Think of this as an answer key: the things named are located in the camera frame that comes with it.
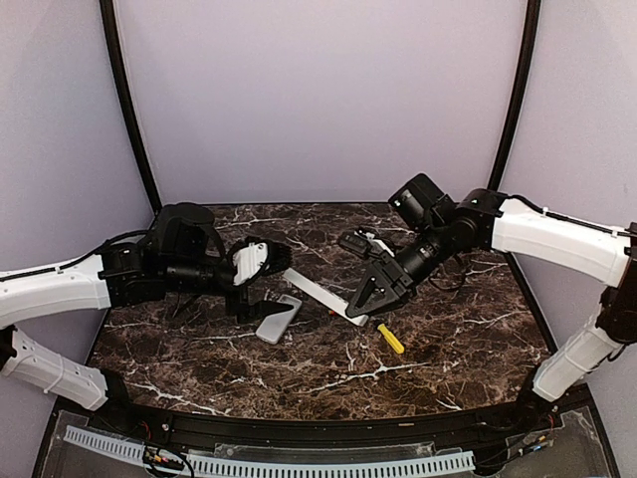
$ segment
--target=smartphone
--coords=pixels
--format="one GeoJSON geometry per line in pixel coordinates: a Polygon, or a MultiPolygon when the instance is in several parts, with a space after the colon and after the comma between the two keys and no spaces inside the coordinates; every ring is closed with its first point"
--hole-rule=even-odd
{"type": "Polygon", "coordinates": [[[301,299],[286,294],[281,296],[277,302],[280,304],[289,304],[292,306],[292,309],[267,316],[261,322],[261,325],[257,329],[257,337],[268,344],[276,344],[281,339],[283,333],[303,303],[301,299]]]}

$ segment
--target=black curved frame pole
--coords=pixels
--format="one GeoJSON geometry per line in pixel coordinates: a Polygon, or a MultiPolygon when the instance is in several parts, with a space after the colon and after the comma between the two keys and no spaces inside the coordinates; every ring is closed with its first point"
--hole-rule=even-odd
{"type": "Polygon", "coordinates": [[[509,109],[507,111],[502,137],[500,138],[498,153],[496,154],[496,160],[494,161],[494,167],[491,170],[491,177],[489,178],[489,184],[487,186],[494,191],[497,191],[502,183],[502,177],[505,174],[507,160],[509,159],[516,128],[518,127],[518,119],[520,118],[520,111],[522,110],[522,103],[525,98],[525,90],[527,89],[527,80],[529,79],[529,70],[531,69],[533,46],[535,45],[537,23],[539,22],[540,3],[540,0],[529,0],[527,3],[527,17],[525,18],[525,29],[520,46],[516,79],[514,80],[514,87],[511,91],[511,100],[509,101],[509,109]]]}
{"type": "Polygon", "coordinates": [[[150,202],[153,212],[156,214],[161,209],[161,198],[159,197],[157,184],[152,176],[148,156],[146,155],[146,150],[143,147],[143,140],[141,139],[137,116],[132,105],[132,96],[130,95],[128,79],[126,78],[126,69],[123,64],[123,56],[121,54],[121,45],[119,43],[119,34],[117,32],[117,22],[115,19],[115,10],[112,0],[100,0],[100,9],[102,11],[102,22],[104,24],[104,34],[106,37],[108,57],[110,58],[112,77],[115,81],[117,96],[119,97],[121,114],[123,115],[123,120],[126,124],[128,138],[130,139],[130,145],[135,156],[135,162],[137,163],[137,169],[139,170],[143,187],[146,191],[146,196],[148,197],[148,201],[150,202]]]}

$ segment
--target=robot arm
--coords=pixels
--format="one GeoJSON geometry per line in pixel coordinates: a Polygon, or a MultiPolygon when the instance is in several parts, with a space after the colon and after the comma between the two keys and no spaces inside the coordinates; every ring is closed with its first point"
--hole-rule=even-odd
{"type": "Polygon", "coordinates": [[[96,410],[110,398],[126,398],[120,378],[74,363],[31,340],[15,327],[25,319],[82,309],[126,307],[161,300],[167,292],[223,296],[241,323],[291,306],[249,303],[248,287],[261,276],[287,269],[291,250],[249,237],[228,254],[201,206],[165,206],[137,242],[106,241],[68,263],[0,273],[0,373],[21,378],[96,410]],[[207,254],[212,242],[219,255],[207,254]]]}
{"type": "Polygon", "coordinates": [[[521,196],[486,189],[456,203],[424,174],[405,184],[389,203],[417,237],[395,252],[378,247],[379,240],[364,231],[339,239],[344,249],[370,259],[346,310],[350,317],[402,307],[441,263],[480,248],[539,257],[608,286],[586,324],[533,371],[527,402],[546,406],[602,360],[637,342],[636,224],[626,230],[587,223],[541,209],[521,196]]]}

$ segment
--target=marble table surface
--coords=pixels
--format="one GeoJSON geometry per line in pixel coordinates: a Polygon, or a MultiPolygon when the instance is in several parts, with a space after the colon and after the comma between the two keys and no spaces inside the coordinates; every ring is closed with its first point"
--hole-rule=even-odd
{"type": "MultiPolygon", "coordinates": [[[[294,268],[348,299],[364,264],[336,245],[359,225],[396,244],[414,238],[383,203],[212,206],[230,246],[247,235],[286,242],[294,268]]],[[[548,351],[504,258],[477,252],[466,284],[428,283],[404,308],[356,327],[333,317],[281,275],[258,281],[253,301],[292,294],[304,304],[280,342],[238,326],[221,298],[188,297],[113,310],[90,365],[124,377],[134,402],[244,418],[368,419],[472,409],[512,401],[548,351]],[[398,355],[376,327],[404,344],[398,355]]]]}

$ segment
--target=lavender wall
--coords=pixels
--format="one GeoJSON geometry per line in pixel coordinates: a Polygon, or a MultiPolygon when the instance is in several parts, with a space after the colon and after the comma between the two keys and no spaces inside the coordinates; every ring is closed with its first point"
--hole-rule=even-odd
{"type": "Polygon", "coordinates": [[[524,0],[116,2],[162,197],[386,200],[486,184],[524,0]]]}
{"type": "MultiPolygon", "coordinates": [[[[591,221],[637,221],[637,4],[543,2],[531,77],[504,190],[591,221]]],[[[585,321],[602,287],[521,258],[560,344],[585,321]]],[[[622,476],[637,470],[637,351],[588,380],[622,476]]]]}
{"type": "MultiPolygon", "coordinates": [[[[0,269],[78,256],[150,220],[97,1],[0,2],[0,269]]],[[[84,361],[102,313],[21,327],[84,361]]],[[[0,476],[31,476],[54,397],[0,379],[0,476]]]]}

